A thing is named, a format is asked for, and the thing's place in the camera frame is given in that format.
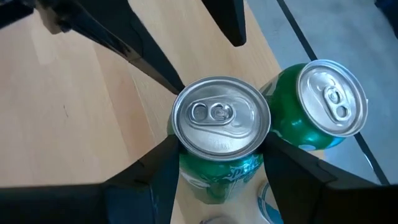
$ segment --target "soda can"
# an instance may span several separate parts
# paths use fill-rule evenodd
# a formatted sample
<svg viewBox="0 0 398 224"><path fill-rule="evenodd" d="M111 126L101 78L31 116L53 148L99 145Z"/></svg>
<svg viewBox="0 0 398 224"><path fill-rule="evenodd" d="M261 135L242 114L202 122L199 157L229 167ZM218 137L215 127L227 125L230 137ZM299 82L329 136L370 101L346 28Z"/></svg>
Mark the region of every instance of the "soda can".
<svg viewBox="0 0 398 224"><path fill-rule="evenodd" d="M326 149L358 133L368 100L355 76L331 60L291 66L261 89L271 131L306 151Z"/></svg>
<svg viewBox="0 0 398 224"><path fill-rule="evenodd" d="M197 199L219 204L242 191L263 162L255 150L270 119L260 92L236 78L204 78L178 95L171 125L184 146L180 173Z"/></svg>
<svg viewBox="0 0 398 224"><path fill-rule="evenodd" d="M271 186L266 180L259 187L257 193L257 205L262 217L270 224L283 224Z"/></svg>

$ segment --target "wooden table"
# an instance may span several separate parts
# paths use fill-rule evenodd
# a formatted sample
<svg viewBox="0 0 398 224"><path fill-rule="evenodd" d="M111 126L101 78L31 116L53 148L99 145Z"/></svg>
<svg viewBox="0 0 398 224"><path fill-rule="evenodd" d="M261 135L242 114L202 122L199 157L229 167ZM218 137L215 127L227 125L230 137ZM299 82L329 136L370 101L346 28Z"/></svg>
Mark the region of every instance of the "wooden table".
<svg viewBox="0 0 398 224"><path fill-rule="evenodd" d="M247 4L248 41L238 48L200 0L130 4L185 84L228 75L260 88L280 72ZM76 32L52 35L35 12L0 30L0 52L0 186L102 182L166 137L175 95ZM253 187L264 177L258 173ZM244 210L255 205L252 195L207 207L185 187L178 186L172 223L198 223L229 207L255 223L245 222L258 215Z"/></svg>

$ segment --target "can label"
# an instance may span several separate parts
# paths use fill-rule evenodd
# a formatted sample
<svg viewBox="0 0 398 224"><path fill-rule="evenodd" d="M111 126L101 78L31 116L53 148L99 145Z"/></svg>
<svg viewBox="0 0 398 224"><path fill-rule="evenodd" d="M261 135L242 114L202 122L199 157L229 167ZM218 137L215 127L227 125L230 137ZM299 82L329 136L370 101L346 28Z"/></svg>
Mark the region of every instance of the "can label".
<svg viewBox="0 0 398 224"><path fill-rule="evenodd" d="M276 86L278 84L278 79L280 76L281 74L278 74L275 78L270 80L260 89L260 93L263 95L265 99L267 99L267 97L272 96L272 94L275 92Z"/></svg>
<svg viewBox="0 0 398 224"><path fill-rule="evenodd" d="M181 157L180 173L196 198L209 204L223 203L237 196L262 164L262 156L257 154L236 162L201 161L198 166L192 166L198 159L192 155Z"/></svg>
<svg viewBox="0 0 398 224"><path fill-rule="evenodd" d="M291 142L289 142L288 140L286 140L283 135L281 135L281 133L278 130L272 129L270 130L273 133L276 133L276 135L278 135L278 137L280 137L281 139L283 139L285 142L292 144ZM310 151L314 151L317 148L315 146L309 145L309 144L301 144L297 146L299 149L303 149L304 151L310 152Z"/></svg>
<svg viewBox="0 0 398 224"><path fill-rule="evenodd" d="M257 193L257 204L261 215L271 224L282 224L283 220L279 213L274 194L268 181L264 181Z"/></svg>

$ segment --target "gray floor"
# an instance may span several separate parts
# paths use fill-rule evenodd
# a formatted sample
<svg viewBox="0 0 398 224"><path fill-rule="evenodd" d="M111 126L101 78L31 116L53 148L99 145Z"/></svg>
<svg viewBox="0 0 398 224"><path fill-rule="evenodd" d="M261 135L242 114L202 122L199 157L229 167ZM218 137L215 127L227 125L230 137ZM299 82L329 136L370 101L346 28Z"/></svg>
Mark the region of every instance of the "gray floor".
<svg viewBox="0 0 398 224"><path fill-rule="evenodd" d="M373 0L285 0L318 58L348 67L369 99L361 131L391 183L398 183L398 40ZM309 61L276 0L248 3L282 68ZM326 151L328 162L379 183L354 138Z"/></svg>

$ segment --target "pull tab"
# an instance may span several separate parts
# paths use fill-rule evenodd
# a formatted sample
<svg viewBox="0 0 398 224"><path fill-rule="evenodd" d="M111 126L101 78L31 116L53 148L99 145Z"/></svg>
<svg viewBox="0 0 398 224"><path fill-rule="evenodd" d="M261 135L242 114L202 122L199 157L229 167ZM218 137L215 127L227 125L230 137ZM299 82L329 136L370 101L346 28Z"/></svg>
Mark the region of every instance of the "pull tab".
<svg viewBox="0 0 398 224"><path fill-rule="evenodd" d="M323 98L335 121L344 122L351 117L351 108L345 95L335 86L328 86L323 90Z"/></svg>
<svg viewBox="0 0 398 224"><path fill-rule="evenodd" d="M234 109L226 103L196 102L189 111L190 121L201 126L223 126L234 118Z"/></svg>

